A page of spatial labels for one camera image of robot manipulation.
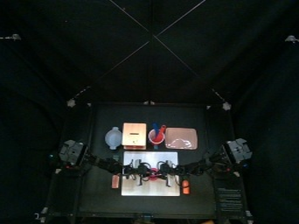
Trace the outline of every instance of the orange box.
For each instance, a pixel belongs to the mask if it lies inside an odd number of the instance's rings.
[[[146,149],[146,123],[125,123],[122,144],[126,150]]]

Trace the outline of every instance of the black backdrop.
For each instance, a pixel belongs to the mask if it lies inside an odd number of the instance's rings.
[[[298,1],[2,3],[0,37],[23,39],[0,39],[0,219],[42,211],[67,100],[90,87],[77,103],[230,102],[253,214],[297,223]]]

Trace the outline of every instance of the pink tray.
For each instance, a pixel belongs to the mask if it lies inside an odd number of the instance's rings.
[[[167,149],[197,150],[198,134],[195,129],[167,128],[165,132]]]

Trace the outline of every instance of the lamp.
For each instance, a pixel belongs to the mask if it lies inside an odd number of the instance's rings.
[[[291,42],[294,42],[295,43],[295,41],[298,41],[299,42],[299,39],[298,38],[295,38],[295,36],[294,35],[290,35],[287,38],[286,38],[286,40],[285,41],[291,41]]]

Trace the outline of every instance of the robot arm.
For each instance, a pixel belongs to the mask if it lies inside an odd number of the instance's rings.
[[[175,167],[173,167],[171,161],[159,162],[159,178],[166,179],[166,185],[169,186],[167,175],[201,176],[215,165],[219,166],[221,171],[230,172],[243,165],[245,161],[251,158],[251,155],[253,152],[249,149],[247,141],[241,138],[237,141],[226,142],[221,146],[219,151],[210,158],[199,162],[186,165],[178,164]],[[81,168],[85,164],[91,164],[113,174],[122,174],[127,177],[138,175],[141,177],[141,185],[143,184],[143,180],[147,180],[146,178],[153,175],[149,163],[137,160],[134,167],[134,162],[123,165],[114,158],[103,159],[97,157],[90,153],[86,144],[77,143],[73,140],[67,141],[61,149],[61,160],[69,167]]]

